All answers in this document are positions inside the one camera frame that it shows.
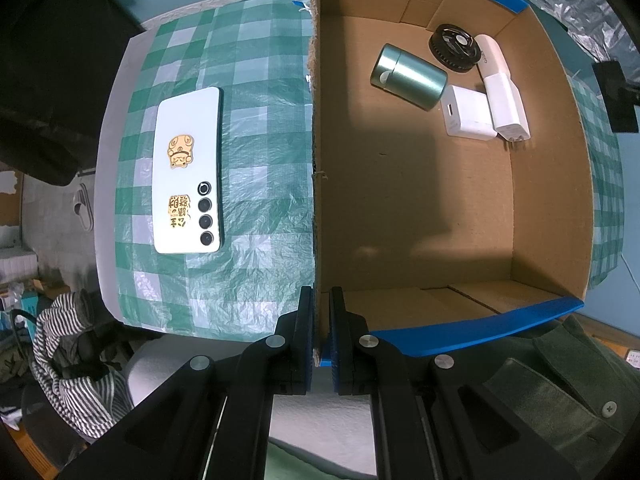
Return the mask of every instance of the slipper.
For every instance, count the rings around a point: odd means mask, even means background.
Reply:
[[[78,215],[82,228],[89,232],[94,228],[94,212],[91,211],[89,193],[86,186],[80,183],[78,190],[74,193],[74,213]]]

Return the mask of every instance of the gold cartoon sticker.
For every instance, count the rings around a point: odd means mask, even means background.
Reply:
[[[171,227],[184,227],[189,216],[191,201],[189,195],[171,195],[169,197],[169,218]]]
[[[193,137],[190,135],[175,136],[169,142],[169,155],[171,168],[186,168],[193,161]]]

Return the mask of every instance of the camera lens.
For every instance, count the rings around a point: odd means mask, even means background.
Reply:
[[[211,224],[213,224],[213,219],[209,215],[203,215],[200,217],[200,220],[198,220],[198,224],[200,224],[200,227],[203,229],[209,229]]]
[[[200,241],[203,245],[211,245],[211,242],[213,241],[213,235],[209,231],[204,231],[200,235]]]
[[[201,198],[198,202],[198,209],[201,213],[206,213],[209,209],[211,209],[211,200],[208,198]]]
[[[202,196],[208,195],[211,192],[211,184],[206,180],[198,184],[198,193]]]

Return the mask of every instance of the green and white checkered tablecloth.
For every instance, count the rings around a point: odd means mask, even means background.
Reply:
[[[118,162],[116,277],[127,323],[257,340],[314,281],[312,21],[293,0],[246,0],[160,27],[142,65]],[[222,216],[217,253],[154,249],[151,175],[158,105],[222,89]]]
[[[568,78],[580,111],[593,181],[593,250],[589,288],[618,266],[625,229],[625,194],[618,138],[611,132],[602,97]]]

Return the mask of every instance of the green canister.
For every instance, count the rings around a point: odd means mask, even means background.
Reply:
[[[386,44],[370,78],[371,84],[430,110],[447,85],[447,73],[407,51]]]

